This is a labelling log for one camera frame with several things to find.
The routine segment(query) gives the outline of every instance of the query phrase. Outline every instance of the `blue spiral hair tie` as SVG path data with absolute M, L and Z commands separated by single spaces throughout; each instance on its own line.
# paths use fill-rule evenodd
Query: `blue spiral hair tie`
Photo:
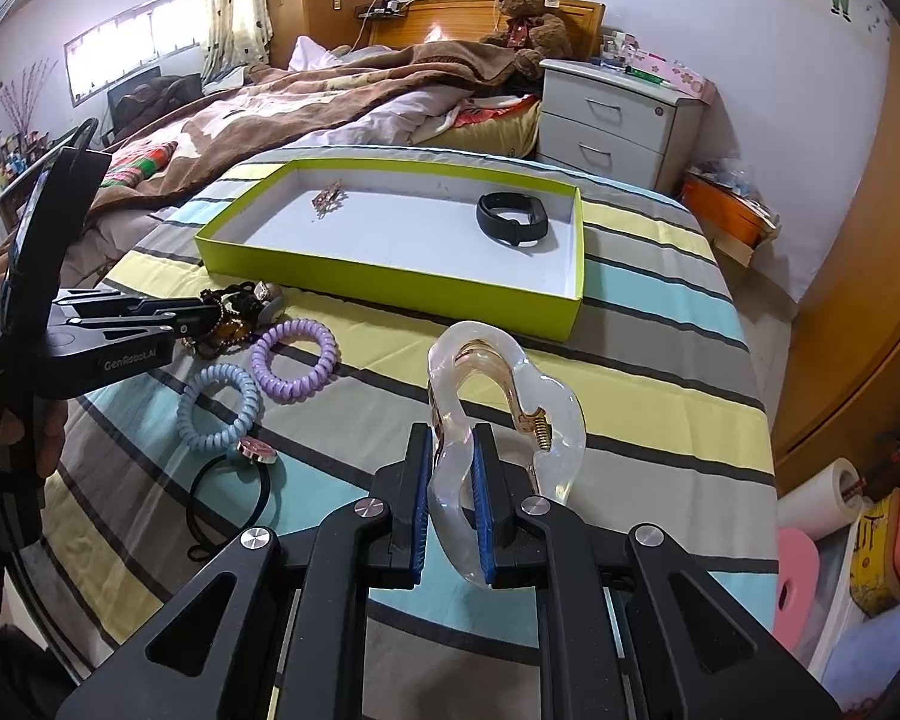
M 240 413 L 231 425 L 216 433 L 199 434 L 194 429 L 194 403 L 197 396 L 213 384 L 230 384 L 240 391 L 242 405 Z M 180 405 L 176 410 L 176 429 L 183 442 L 196 452 L 221 451 L 235 445 L 253 426 L 253 421 L 260 412 L 260 391 L 253 377 L 242 367 L 230 362 L 217 362 L 199 372 L 183 388 Z

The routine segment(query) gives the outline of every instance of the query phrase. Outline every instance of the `window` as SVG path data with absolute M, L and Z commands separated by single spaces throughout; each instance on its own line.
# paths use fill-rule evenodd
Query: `window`
M 154 0 L 95 26 L 64 47 L 74 106 L 206 33 L 199 0 Z

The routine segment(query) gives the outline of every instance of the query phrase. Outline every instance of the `window frame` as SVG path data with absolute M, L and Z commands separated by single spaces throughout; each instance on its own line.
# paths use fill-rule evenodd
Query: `window frame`
M 113 79 L 112 81 L 107 81 L 105 84 L 101 84 L 101 86 L 98 86 L 96 89 L 92 89 L 91 91 L 87 92 L 85 95 L 82 95 L 79 98 L 74 96 L 74 86 L 70 81 L 70 62 L 67 61 L 67 58 L 69 56 L 69 48 L 72 45 L 82 41 L 87 35 L 89 35 L 96 29 L 100 29 L 103 25 L 106 25 L 107 23 L 112 22 L 112 23 L 114 23 L 114 25 L 118 25 L 120 22 L 125 22 L 126 20 L 134 19 L 137 16 L 141 15 L 142 13 L 146 13 L 148 11 L 152 12 L 157 7 L 159 7 L 163 4 L 166 4 L 167 2 L 170 2 L 170 1 L 173 1 L 173 0 L 149 0 L 149 1 L 146 1 L 146 2 L 144 2 L 144 4 L 140 4 L 135 7 L 130 8 L 130 9 L 127 9 L 125 11 L 122 11 L 121 13 L 118 13 L 115 16 L 111 16 L 109 19 L 102 20 L 101 23 L 98 23 L 97 25 L 94 25 L 91 28 L 84 30 L 84 32 L 77 35 L 77 37 L 74 37 L 73 39 L 68 40 L 66 43 L 63 44 L 63 65 L 64 65 L 64 69 L 67 74 L 67 92 L 70 95 L 70 103 L 73 108 L 76 108 L 77 105 L 83 105 L 84 103 L 87 102 L 87 100 L 90 100 L 90 98 L 92 98 L 94 95 L 98 95 L 98 93 L 105 92 L 110 87 L 115 86 L 119 83 L 122 83 L 122 81 L 129 79 L 130 76 L 134 76 L 135 74 L 139 73 L 139 71 L 144 70 L 151 65 L 154 65 L 156 62 L 159 62 L 161 59 L 165 59 L 168 56 L 178 55 L 181 52 L 186 52 L 186 50 L 192 49 L 194 46 L 200 45 L 199 40 L 194 40 L 194 42 L 192 42 L 189 46 L 183 46 L 183 47 L 180 47 L 179 49 L 174 49 L 171 52 L 156 53 L 156 55 L 154 55 L 154 57 L 142 62 L 140 65 L 136 66 L 132 70 L 127 71 L 125 74 L 120 76 L 118 79 Z

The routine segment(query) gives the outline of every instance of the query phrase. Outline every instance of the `drawer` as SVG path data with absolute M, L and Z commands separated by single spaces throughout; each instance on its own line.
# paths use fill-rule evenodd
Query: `drawer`
M 546 71 L 543 110 L 666 151 L 676 108 L 608 83 Z
M 626 184 L 653 189 L 662 155 L 616 135 L 552 114 L 540 117 L 538 153 Z

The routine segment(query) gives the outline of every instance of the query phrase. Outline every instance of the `black wristband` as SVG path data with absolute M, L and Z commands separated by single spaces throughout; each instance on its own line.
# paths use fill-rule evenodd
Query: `black wristband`
M 497 211 L 517 211 L 528 215 L 528 223 L 515 218 L 504 218 Z M 495 241 L 503 241 L 515 247 L 536 242 L 550 229 L 547 212 L 537 197 L 516 191 L 492 191 L 477 202 L 477 224 L 484 234 Z
M 210 560 L 214 555 L 217 555 L 217 552 L 220 552 L 223 547 L 226 547 L 233 541 L 232 538 L 228 538 L 227 541 L 223 541 L 221 544 L 213 543 L 209 536 L 204 533 L 203 528 L 200 528 L 199 523 L 197 523 L 197 513 L 194 511 L 197 503 L 197 488 L 199 487 L 200 482 L 203 481 L 203 477 L 221 461 L 226 460 L 226 458 L 227 456 L 224 454 L 215 457 L 211 461 L 207 461 L 207 464 L 200 469 L 197 476 L 194 476 L 194 482 L 190 485 L 190 495 L 187 497 L 185 515 L 187 519 L 187 530 L 190 531 L 190 535 L 197 541 L 196 544 L 187 550 L 187 557 L 193 562 L 205 562 L 206 560 Z M 250 514 L 247 522 L 240 526 L 237 533 L 242 533 L 256 523 L 260 518 L 260 515 L 264 512 L 266 501 L 269 501 L 269 494 L 271 493 L 271 476 L 269 475 L 269 469 L 266 467 L 266 464 L 253 464 L 257 466 L 257 471 L 260 473 L 260 497 L 257 498 L 257 505 L 253 508 L 253 514 Z

